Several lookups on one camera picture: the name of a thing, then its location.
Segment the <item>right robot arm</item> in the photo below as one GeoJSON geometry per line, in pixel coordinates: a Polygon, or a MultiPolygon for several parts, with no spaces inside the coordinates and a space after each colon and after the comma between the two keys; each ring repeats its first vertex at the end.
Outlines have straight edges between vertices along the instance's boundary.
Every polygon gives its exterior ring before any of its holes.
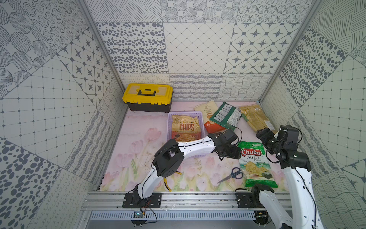
{"type": "Polygon", "coordinates": [[[296,127],[280,126],[277,134],[264,128],[257,131],[256,137],[268,153],[275,155],[284,172],[292,215],[288,214],[268,186],[256,185],[252,190],[252,199],[266,209],[278,229],[322,229],[324,226],[312,189],[310,159],[306,153],[298,151],[302,132],[296,127]]]}

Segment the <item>beige red cassava chips bag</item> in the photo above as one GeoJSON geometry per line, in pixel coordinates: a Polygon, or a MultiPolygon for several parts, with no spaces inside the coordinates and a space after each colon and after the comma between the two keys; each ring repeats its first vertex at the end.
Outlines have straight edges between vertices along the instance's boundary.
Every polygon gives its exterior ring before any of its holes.
{"type": "Polygon", "coordinates": [[[207,103],[204,103],[204,104],[201,104],[198,106],[195,106],[193,109],[195,111],[202,112],[204,126],[205,126],[206,131],[209,134],[213,134],[213,133],[217,133],[217,132],[226,130],[223,126],[221,126],[213,121],[210,121],[210,118],[218,110],[218,106],[216,105],[214,100],[211,100],[207,103]]]}

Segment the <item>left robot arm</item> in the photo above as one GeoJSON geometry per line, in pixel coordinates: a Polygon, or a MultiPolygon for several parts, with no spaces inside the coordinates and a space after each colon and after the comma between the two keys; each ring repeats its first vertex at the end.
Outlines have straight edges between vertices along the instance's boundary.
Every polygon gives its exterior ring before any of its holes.
{"type": "Polygon", "coordinates": [[[146,178],[133,189],[137,202],[147,200],[158,184],[175,172],[181,166],[184,159],[196,156],[205,156],[216,153],[220,159],[227,157],[231,159],[240,158],[238,147],[240,138],[230,129],[208,134],[208,136],[190,141],[177,142],[175,139],[168,140],[155,153],[151,163],[151,169],[146,178]]]}

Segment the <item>dark green striped snack bag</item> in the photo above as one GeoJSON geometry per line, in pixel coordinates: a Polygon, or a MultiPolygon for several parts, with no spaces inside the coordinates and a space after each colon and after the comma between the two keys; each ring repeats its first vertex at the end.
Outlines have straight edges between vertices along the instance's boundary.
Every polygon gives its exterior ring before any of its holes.
{"type": "Polygon", "coordinates": [[[223,102],[209,120],[225,129],[234,131],[241,117],[242,114],[239,108],[223,102]]]}

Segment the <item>gold foil chips bag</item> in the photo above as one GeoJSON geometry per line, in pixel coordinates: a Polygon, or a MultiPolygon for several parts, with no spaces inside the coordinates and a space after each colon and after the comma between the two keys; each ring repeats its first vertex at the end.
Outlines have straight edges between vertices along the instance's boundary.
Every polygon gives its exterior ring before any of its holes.
{"type": "Polygon", "coordinates": [[[272,125],[269,118],[264,114],[260,105],[241,106],[239,109],[244,120],[255,132],[264,128],[268,128],[274,134],[277,133],[277,130],[272,125]]]}

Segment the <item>red gold chips bag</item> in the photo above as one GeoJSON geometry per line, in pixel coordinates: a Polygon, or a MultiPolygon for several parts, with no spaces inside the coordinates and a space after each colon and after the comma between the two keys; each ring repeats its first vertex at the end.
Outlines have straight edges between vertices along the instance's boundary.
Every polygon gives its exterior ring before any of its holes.
{"type": "Polygon", "coordinates": [[[201,139],[201,127],[198,118],[173,115],[171,137],[177,142],[190,142],[201,139]]]}

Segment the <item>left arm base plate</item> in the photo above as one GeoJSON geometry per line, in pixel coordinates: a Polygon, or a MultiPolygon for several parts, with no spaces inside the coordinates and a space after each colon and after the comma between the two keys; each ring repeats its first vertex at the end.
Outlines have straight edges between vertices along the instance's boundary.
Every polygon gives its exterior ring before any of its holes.
{"type": "Polygon", "coordinates": [[[145,208],[146,206],[154,209],[161,207],[162,193],[153,193],[150,197],[141,199],[138,193],[126,193],[124,196],[124,209],[145,208]]]}

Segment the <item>green Chuba cassava chips bag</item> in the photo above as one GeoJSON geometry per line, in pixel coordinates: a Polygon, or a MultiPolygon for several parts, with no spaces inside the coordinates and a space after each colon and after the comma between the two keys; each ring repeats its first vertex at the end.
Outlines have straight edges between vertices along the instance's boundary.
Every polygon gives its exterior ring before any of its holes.
{"type": "Polygon", "coordinates": [[[238,147],[241,153],[239,164],[245,177],[244,186],[253,187],[255,184],[262,184],[277,188],[263,144],[241,141],[238,147]]]}

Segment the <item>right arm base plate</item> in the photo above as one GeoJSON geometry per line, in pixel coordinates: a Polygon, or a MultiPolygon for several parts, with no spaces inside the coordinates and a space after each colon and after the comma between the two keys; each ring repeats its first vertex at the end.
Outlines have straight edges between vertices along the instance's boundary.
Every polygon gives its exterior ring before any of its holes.
{"type": "Polygon", "coordinates": [[[236,192],[235,193],[237,206],[240,209],[244,208],[256,208],[256,205],[252,202],[252,197],[250,192],[236,192]]]}

